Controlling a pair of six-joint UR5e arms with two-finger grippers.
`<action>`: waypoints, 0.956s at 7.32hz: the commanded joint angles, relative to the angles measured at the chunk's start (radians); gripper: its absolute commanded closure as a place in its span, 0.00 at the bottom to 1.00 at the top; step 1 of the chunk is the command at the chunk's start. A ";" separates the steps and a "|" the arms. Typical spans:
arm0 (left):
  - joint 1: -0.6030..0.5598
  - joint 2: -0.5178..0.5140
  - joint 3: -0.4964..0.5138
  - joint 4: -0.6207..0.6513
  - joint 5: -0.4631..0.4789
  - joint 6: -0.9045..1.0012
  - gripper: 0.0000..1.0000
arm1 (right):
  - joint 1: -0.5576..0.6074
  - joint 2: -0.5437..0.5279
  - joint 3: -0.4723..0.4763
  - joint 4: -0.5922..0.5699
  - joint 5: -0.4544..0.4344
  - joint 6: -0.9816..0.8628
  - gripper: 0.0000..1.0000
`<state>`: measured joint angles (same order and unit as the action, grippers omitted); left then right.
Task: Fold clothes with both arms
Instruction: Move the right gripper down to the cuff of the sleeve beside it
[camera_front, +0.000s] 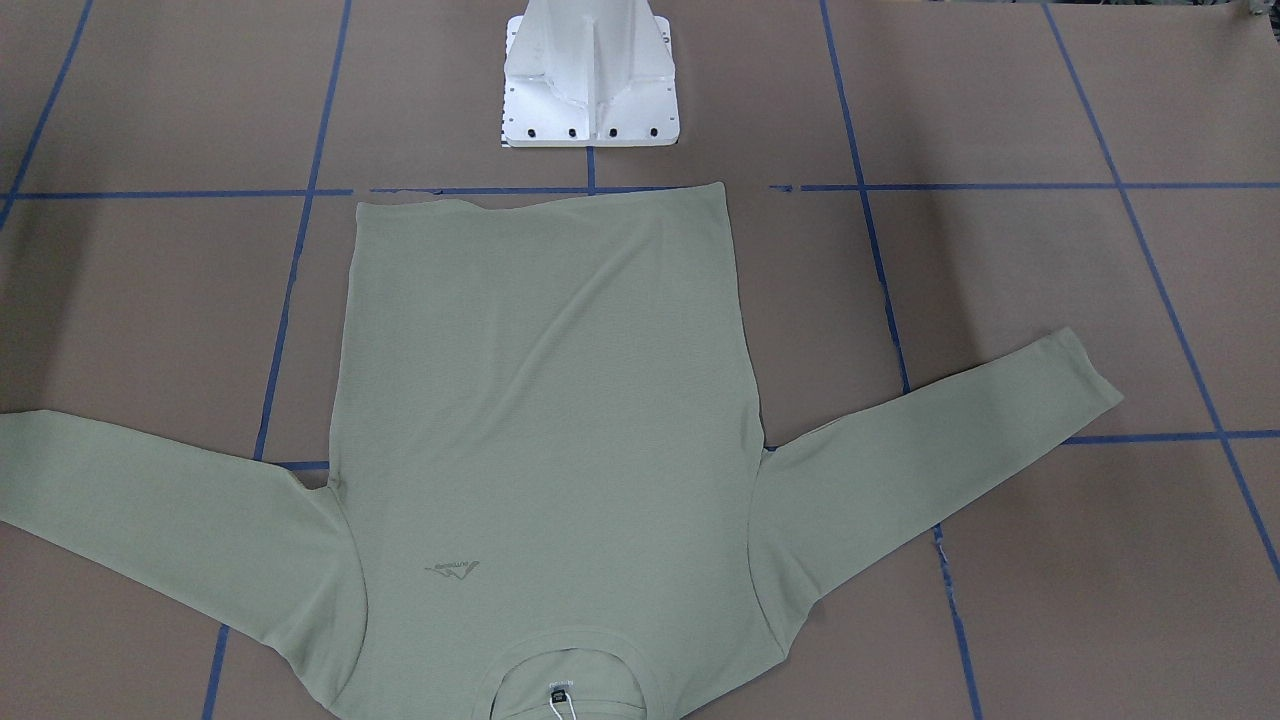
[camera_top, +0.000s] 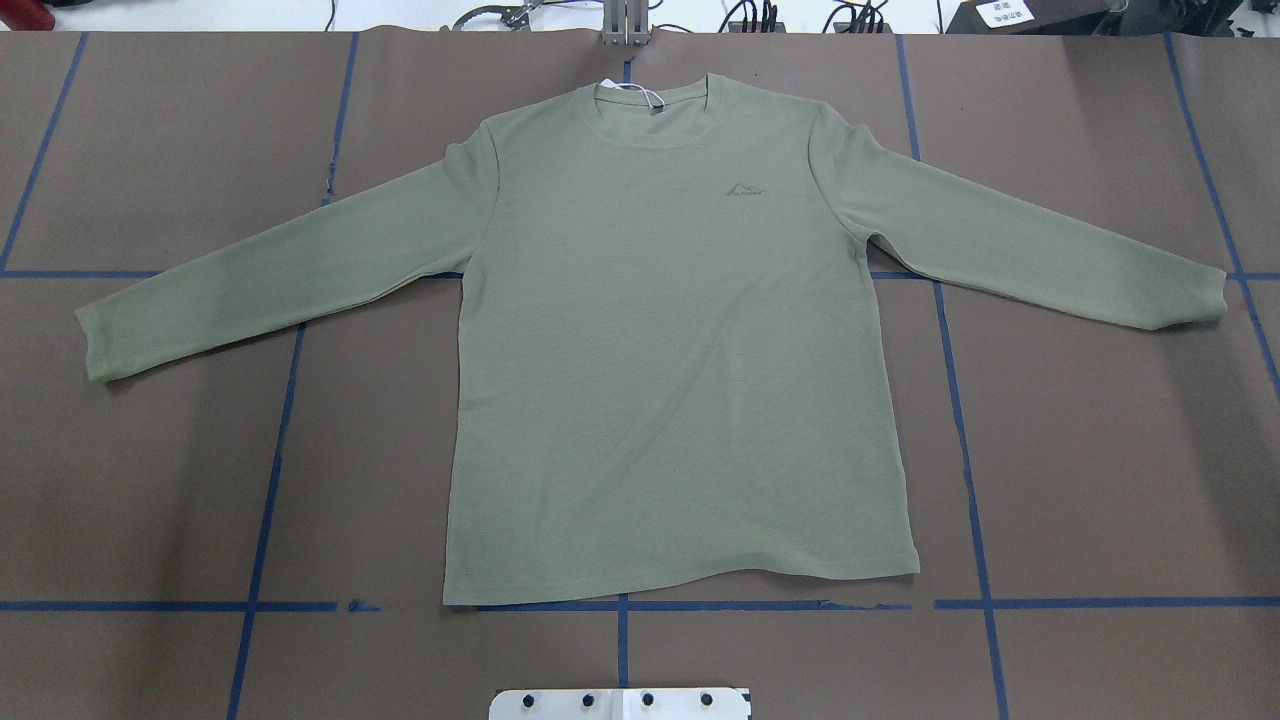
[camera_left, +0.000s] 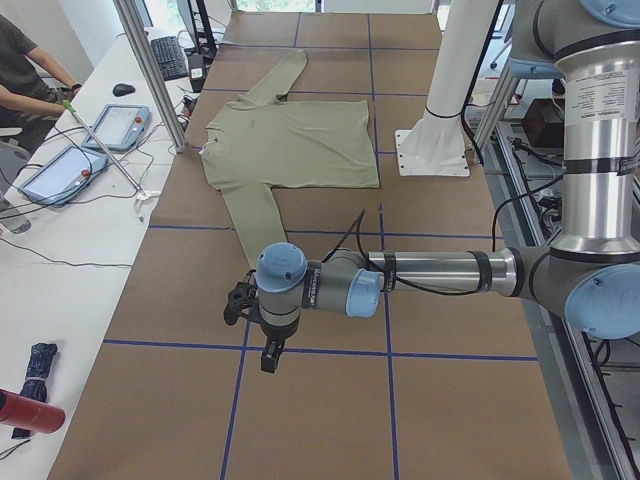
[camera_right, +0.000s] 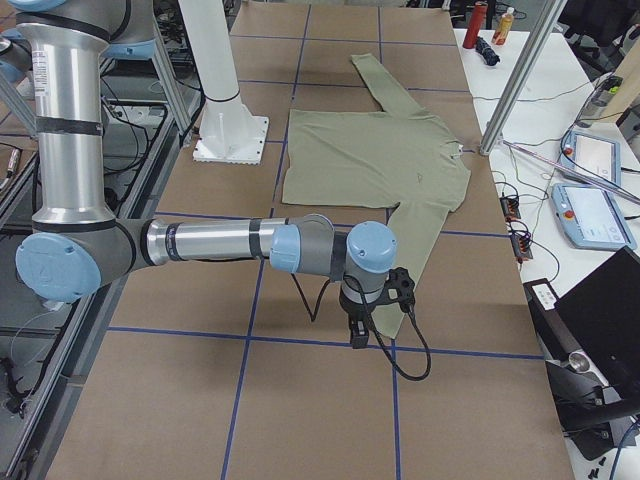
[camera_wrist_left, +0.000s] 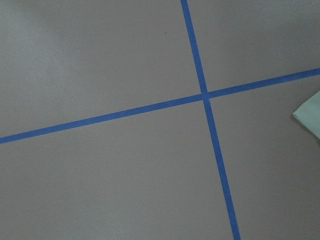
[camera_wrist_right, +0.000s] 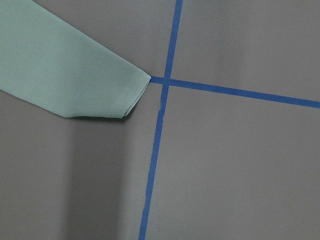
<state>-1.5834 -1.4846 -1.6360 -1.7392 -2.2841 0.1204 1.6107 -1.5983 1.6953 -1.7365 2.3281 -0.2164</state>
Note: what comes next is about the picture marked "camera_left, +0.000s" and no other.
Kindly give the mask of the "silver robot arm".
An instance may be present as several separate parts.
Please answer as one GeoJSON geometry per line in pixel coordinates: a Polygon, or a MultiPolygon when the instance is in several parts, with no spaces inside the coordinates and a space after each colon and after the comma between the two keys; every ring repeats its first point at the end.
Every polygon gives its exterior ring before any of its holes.
{"type": "Polygon", "coordinates": [[[566,80],[562,228],[547,246],[490,252],[343,250],[322,262],[268,246],[251,319],[274,372],[302,310],[368,318],[380,295],[406,287],[445,296],[494,291],[533,301],[602,339],[639,330],[639,244],[631,232],[639,148],[639,5],[521,1],[511,54],[550,61],[566,80]]]}

